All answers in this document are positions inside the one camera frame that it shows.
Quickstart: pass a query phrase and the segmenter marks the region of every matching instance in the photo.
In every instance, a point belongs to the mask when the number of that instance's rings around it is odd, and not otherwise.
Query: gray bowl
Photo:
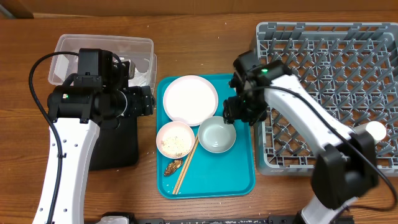
[[[206,119],[198,130],[200,144],[209,152],[226,152],[235,143],[236,131],[233,124],[224,124],[223,117]]]

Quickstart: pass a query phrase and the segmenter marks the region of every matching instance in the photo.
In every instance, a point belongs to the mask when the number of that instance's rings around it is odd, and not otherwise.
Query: tray
[[[215,116],[221,116],[224,100],[236,95],[235,91],[228,86],[232,74],[200,76],[206,78],[216,88],[218,107]],[[163,125],[171,122],[163,108],[163,95],[168,85],[177,78],[165,78],[157,87],[157,132]],[[169,199],[248,194],[256,183],[250,127],[241,121],[235,122],[234,126],[238,137],[234,146],[227,152],[214,154],[206,151],[200,144],[198,145],[178,195],[173,195],[172,192],[182,169],[170,177],[164,177],[164,170],[172,160],[164,157],[157,150],[157,188],[159,192]],[[192,127],[195,135],[198,128],[199,126]]]
[[[251,49],[282,60],[332,116],[353,128],[379,121],[387,137],[377,166],[398,176],[398,24],[262,22]],[[254,127],[256,167],[264,175],[311,175],[316,158],[278,111]]]

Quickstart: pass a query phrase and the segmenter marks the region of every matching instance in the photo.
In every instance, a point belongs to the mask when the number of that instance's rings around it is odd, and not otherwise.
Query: white cylindrical object
[[[359,125],[354,128],[357,134],[361,134],[367,131],[374,139],[374,143],[377,144],[383,140],[387,135],[387,130],[384,125],[378,121],[371,121],[366,124]]]

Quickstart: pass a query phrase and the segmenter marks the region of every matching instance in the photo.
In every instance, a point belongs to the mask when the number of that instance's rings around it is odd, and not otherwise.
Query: chopsticks
[[[178,177],[177,183],[175,184],[173,194],[178,194],[178,191],[180,191],[180,187],[182,185],[182,182],[185,178],[185,174],[187,173],[188,167],[191,163],[193,154],[195,153],[197,146],[198,146],[199,140],[198,140],[198,135],[195,138],[195,143],[193,145],[192,151],[188,154],[187,159],[185,160],[184,166],[182,167],[180,176]]]

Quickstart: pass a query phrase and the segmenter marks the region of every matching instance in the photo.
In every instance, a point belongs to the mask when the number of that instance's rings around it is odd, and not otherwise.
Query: wire grid
[[[363,35],[359,40],[271,38],[257,40],[257,52],[265,63],[282,60],[289,65],[308,93],[345,125],[384,124],[387,137],[376,145],[377,163],[379,168],[391,168],[398,166],[398,96],[392,66],[397,57],[388,51],[387,43],[382,37],[366,39]],[[303,137],[278,111],[267,110],[269,117],[261,125],[268,163],[314,165]]]

